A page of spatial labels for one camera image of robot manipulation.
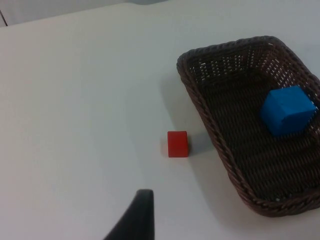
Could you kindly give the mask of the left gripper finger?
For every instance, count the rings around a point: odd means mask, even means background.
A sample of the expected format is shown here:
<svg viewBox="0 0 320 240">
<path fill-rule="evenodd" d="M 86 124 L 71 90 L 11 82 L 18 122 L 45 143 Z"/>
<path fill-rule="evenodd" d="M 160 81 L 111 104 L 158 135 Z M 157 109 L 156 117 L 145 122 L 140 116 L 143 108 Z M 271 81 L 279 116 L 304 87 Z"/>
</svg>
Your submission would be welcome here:
<svg viewBox="0 0 320 240">
<path fill-rule="evenodd" d="M 154 192 L 139 189 L 130 205 L 105 237 L 106 240 L 154 240 Z"/>
</svg>

